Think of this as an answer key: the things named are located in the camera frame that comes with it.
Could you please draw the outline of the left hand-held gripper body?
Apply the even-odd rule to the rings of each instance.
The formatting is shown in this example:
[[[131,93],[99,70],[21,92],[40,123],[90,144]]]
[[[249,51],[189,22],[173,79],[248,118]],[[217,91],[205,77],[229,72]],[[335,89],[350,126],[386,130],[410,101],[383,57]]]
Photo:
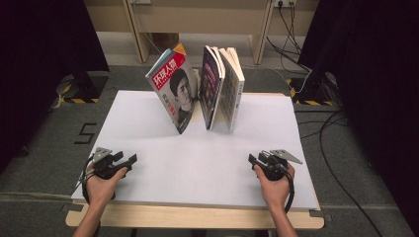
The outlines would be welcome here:
[[[88,170],[88,177],[112,168],[113,162],[114,156],[112,155],[112,150],[97,147],[92,155],[91,161],[89,162],[90,168]]]

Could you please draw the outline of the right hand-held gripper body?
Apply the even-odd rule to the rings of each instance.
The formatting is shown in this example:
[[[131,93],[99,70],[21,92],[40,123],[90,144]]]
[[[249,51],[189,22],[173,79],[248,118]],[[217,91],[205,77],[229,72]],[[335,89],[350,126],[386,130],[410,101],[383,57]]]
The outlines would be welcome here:
[[[297,164],[302,163],[301,160],[290,154],[290,152],[285,149],[270,150],[265,152],[269,154],[269,158],[267,164],[263,163],[262,169],[270,181],[280,180],[288,172],[288,165],[290,162],[295,162]]]

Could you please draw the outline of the white magazine with picture grid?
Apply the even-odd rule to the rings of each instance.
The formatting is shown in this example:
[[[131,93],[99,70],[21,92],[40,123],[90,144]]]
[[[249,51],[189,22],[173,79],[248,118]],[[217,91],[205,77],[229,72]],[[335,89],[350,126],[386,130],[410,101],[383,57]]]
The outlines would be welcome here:
[[[220,48],[219,52],[225,67],[225,77],[219,105],[228,130],[233,132],[238,117],[245,77],[234,47]]]

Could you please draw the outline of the black magazine with red print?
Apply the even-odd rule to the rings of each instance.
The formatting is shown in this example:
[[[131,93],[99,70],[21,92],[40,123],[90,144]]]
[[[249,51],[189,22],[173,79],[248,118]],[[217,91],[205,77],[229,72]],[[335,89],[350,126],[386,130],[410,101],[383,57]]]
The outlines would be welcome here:
[[[182,134],[195,109],[199,82],[184,46],[178,43],[174,48],[167,48],[145,78]]]

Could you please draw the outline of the person's left hand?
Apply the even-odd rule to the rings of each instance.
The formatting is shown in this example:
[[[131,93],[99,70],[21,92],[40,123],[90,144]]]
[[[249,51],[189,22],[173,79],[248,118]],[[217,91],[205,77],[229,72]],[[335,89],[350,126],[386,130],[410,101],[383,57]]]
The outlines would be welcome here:
[[[123,167],[109,180],[104,180],[95,174],[90,175],[86,184],[89,204],[93,206],[106,205],[114,195],[118,182],[126,175],[126,172],[127,168]]]

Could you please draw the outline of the person's right hand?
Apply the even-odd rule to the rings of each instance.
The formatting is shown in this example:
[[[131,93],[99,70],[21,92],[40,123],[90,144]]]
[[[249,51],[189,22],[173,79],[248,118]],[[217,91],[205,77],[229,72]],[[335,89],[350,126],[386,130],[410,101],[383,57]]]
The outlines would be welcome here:
[[[254,166],[254,171],[260,182],[262,197],[271,212],[284,212],[287,198],[290,194],[290,184],[286,177],[278,181],[270,181],[258,166]]]

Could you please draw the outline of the white board sheet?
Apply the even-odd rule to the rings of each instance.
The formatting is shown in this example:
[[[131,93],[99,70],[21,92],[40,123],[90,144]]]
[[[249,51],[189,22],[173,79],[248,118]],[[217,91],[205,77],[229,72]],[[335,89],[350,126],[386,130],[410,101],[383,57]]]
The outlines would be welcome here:
[[[293,209],[316,209],[317,196],[305,162],[292,100],[245,94],[230,132],[217,118],[190,121],[180,134],[153,92],[120,91],[96,144],[135,154],[137,161],[116,188],[116,199],[168,205],[262,207],[259,181],[248,155],[285,149],[295,163]]]

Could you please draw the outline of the black tape piece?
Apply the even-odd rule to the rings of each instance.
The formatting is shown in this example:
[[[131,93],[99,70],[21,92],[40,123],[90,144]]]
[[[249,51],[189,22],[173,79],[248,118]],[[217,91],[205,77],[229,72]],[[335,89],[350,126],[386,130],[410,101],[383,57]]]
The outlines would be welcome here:
[[[61,210],[63,212],[68,212],[68,211],[77,211],[80,212],[83,209],[84,205],[83,204],[77,204],[77,203],[66,203],[61,207]]]
[[[311,217],[321,217],[324,219],[325,222],[331,222],[333,220],[332,216],[328,213],[324,213],[321,210],[311,210],[309,212]]]

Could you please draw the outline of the black stand base hazard tape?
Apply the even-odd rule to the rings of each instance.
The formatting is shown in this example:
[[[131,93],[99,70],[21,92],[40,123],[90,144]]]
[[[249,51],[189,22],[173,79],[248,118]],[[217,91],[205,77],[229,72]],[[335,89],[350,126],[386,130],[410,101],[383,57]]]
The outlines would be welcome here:
[[[64,77],[57,87],[58,101],[71,104],[96,104],[109,79],[107,71],[88,71],[86,77]]]
[[[333,97],[338,93],[337,85],[326,75],[310,79],[310,73],[303,78],[286,80],[290,87],[292,101],[297,105],[332,106]]]

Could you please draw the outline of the black curtain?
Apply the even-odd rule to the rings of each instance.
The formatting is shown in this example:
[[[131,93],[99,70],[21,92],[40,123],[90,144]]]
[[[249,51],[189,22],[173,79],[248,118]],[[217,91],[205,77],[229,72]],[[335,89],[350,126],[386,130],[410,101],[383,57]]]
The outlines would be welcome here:
[[[319,0],[300,58],[346,114],[419,236],[419,0]]]
[[[0,174],[64,77],[108,69],[84,0],[0,0]]]

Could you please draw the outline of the brown cardboard box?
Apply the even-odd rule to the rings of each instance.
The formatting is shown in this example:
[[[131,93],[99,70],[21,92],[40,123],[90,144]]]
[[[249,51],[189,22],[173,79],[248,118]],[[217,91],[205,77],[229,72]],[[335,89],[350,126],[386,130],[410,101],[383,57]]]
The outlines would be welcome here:
[[[159,49],[172,48],[178,44],[179,35],[177,33],[153,33],[152,40]]]

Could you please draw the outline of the beige wooden desk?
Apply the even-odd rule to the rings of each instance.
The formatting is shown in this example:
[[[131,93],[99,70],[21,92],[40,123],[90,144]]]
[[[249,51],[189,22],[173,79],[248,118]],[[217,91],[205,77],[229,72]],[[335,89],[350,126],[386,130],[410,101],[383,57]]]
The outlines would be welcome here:
[[[274,0],[84,0],[98,32],[130,33],[137,61],[145,63],[153,33],[244,35],[253,62],[262,62],[267,36],[284,36],[285,23],[307,34],[319,0],[296,0],[291,8]]]

